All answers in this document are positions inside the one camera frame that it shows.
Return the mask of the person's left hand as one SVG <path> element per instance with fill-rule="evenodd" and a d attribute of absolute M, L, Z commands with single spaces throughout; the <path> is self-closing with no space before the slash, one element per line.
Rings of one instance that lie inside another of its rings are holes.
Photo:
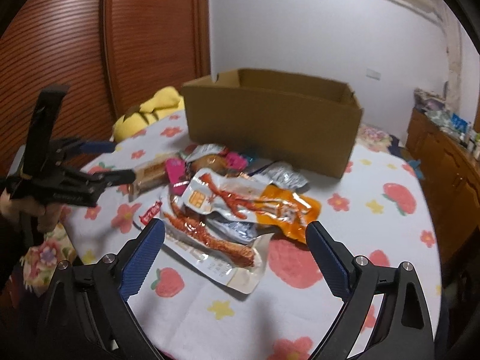
<path fill-rule="evenodd" d="M 63 206 L 59 203 L 41 205 L 32 197 L 12 199 L 5 189 L 1 194 L 1 217 L 17 225 L 21 214 L 32 216 L 37 219 L 37 230 L 41 233 L 49 233 L 55 229 L 62 209 Z"/>

